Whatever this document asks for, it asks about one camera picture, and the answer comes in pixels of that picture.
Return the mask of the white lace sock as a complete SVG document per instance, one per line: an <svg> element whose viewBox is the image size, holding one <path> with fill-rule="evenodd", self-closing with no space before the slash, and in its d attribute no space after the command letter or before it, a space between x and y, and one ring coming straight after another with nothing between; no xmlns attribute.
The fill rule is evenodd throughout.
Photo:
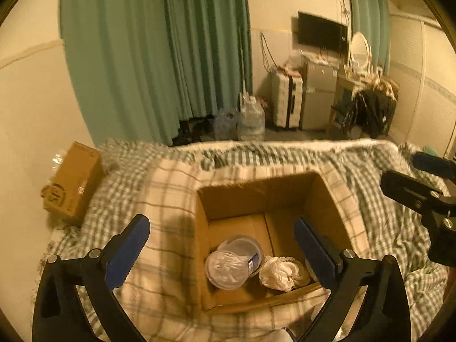
<svg viewBox="0 0 456 342"><path fill-rule="evenodd" d="M269 289L288 293L307 286L312 278L305 266L293 257L266 256L259 280Z"/></svg>

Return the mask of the white tape roll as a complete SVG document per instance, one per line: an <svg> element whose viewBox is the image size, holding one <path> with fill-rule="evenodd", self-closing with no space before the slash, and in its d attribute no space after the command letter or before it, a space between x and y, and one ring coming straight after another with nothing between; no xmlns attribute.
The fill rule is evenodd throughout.
<svg viewBox="0 0 456 342"><path fill-rule="evenodd" d="M217 249L232 252L242 258L247 264L249 277L260 271L264 261L264 251L260 243L247 235L232 236L222 242Z"/></svg>

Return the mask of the clear round cotton swab container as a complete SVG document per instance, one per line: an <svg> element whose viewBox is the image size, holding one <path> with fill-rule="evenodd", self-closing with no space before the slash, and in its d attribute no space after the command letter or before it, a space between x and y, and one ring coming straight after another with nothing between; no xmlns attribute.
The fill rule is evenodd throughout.
<svg viewBox="0 0 456 342"><path fill-rule="evenodd" d="M241 256L227 250L216 250L205 260L205 275L221 290L239 289L260 267L260 257Z"/></svg>

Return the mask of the green checked duvet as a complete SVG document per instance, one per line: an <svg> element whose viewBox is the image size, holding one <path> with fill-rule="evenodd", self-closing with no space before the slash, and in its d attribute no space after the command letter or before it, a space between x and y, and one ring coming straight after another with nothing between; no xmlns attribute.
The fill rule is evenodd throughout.
<svg viewBox="0 0 456 342"><path fill-rule="evenodd" d="M203 171L234 166L317 168L329 164L357 198L369 241L369 257L391 254L399 263L410 307L411 338L417 341L442 306L449 270L429 260L429 236L417 213L388 199L380 189L380 175L393 169L446 191L442 179L412 166L415 151L415 146L397 146L388 141L213 142L186 147L108 141L101 147L107 176L91 199L83 224L58 224L46 254L79 258L90 249L105 246L140 213L135 204L144 183L152 167L163 160L191 164Z"/></svg>

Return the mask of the open cardboard box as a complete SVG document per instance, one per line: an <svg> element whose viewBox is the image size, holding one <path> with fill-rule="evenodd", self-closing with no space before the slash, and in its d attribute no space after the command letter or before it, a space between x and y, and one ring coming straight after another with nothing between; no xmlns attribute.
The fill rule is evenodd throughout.
<svg viewBox="0 0 456 342"><path fill-rule="evenodd" d="M312 230L339 249L370 256L369 241L357 198L334 169L200 188L196 196L196 302L207 314L235 314L291 304L320 289L313 283L289 293L269 290L257 277L238 290L220 290L205 276L204 262L223 241L247 235L267 256L304 262L306 253L294 238L294 222L304 217Z"/></svg>

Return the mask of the chair with black clothes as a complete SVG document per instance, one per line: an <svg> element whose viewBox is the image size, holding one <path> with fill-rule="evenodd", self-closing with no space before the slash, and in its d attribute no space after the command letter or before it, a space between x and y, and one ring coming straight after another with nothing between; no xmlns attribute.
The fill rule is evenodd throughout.
<svg viewBox="0 0 456 342"><path fill-rule="evenodd" d="M361 87L346 89L335 97L331 106L328 131L337 128L342 136L359 138L360 135L378 139L390 131L398 101L399 87L395 83L380 79Z"/></svg>

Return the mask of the large water bottle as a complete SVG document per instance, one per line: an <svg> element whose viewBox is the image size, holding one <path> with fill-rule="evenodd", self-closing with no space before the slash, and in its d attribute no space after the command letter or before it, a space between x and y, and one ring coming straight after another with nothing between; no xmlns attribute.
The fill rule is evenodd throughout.
<svg viewBox="0 0 456 342"><path fill-rule="evenodd" d="M265 113L256 97L243 95L240 106L237 136L240 141L263 141Z"/></svg>

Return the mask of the white wardrobe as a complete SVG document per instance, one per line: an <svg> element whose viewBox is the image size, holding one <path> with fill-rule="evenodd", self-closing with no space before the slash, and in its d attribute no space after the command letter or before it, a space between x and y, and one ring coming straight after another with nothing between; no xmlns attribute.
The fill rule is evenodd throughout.
<svg viewBox="0 0 456 342"><path fill-rule="evenodd" d="M389 137L455 155L455 51L440 25L425 17L390 18L390 77L399 99Z"/></svg>

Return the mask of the white dressing table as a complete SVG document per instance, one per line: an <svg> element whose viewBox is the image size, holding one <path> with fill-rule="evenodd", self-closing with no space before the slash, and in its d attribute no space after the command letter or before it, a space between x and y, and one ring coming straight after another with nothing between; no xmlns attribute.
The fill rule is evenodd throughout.
<svg viewBox="0 0 456 342"><path fill-rule="evenodd" d="M350 94L354 94L360 90L363 90L366 87L364 82L354 80L345 75L339 74L337 76L335 95L337 97L342 97L345 91L349 91Z"/></svg>

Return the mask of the crumpled clear plastic bottle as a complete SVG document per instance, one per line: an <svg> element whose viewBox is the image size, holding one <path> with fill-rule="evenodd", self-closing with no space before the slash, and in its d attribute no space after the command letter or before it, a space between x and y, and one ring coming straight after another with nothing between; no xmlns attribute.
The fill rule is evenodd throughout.
<svg viewBox="0 0 456 342"><path fill-rule="evenodd" d="M239 112L237 108L222 108L216 115L213 124L214 137L218 141L237 139Z"/></svg>

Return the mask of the white suitcase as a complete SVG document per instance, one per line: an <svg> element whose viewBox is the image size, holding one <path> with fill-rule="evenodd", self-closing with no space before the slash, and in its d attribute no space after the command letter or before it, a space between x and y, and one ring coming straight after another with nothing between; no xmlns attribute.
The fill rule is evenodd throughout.
<svg viewBox="0 0 456 342"><path fill-rule="evenodd" d="M298 128L302 112L303 79L299 72L276 72L271 80L274 125Z"/></svg>

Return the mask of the oval white mirror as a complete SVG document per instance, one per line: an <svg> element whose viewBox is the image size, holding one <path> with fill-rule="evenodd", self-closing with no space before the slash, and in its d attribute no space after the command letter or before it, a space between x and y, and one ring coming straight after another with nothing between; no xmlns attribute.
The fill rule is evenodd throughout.
<svg viewBox="0 0 456 342"><path fill-rule="evenodd" d="M371 66L372 50L361 32L355 32L349 45L350 67L354 73L365 73Z"/></svg>

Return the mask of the small grey refrigerator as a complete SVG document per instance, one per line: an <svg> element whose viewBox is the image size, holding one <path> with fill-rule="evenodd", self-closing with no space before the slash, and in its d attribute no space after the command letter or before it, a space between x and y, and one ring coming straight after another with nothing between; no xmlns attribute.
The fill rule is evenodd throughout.
<svg viewBox="0 0 456 342"><path fill-rule="evenodd" d="M333 66L307 61L302 66L303 100L300 129L323 131L329 124L338 70Z"/></svg>

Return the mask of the green curtain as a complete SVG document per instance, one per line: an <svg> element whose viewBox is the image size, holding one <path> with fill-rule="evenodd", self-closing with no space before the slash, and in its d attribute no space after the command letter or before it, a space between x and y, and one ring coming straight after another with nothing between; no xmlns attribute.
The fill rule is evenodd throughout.
<svg viewBox="0 0 456 342"><path fill-rule="evenodd" d="M252 89L248 0L60 0L60 34L95 144L170 144Z"/></svg>
<svg viewBox="0 0 456 342"><path fill-rule="evenodd" d="M390 9L388 0L350 0L352 33L361 32L372 51L372 65L390 68Z"/></svg>

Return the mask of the black wall television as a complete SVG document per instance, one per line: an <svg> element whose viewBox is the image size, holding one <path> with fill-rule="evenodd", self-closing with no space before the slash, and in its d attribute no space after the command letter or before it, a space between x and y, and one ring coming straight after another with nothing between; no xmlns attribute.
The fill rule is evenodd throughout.
<svg viewBox="0 0 456 342"><path fill-rule="evenodd" d="M317 15L298 13L299 44L347 54L347 38L348 26Z"/></svg>

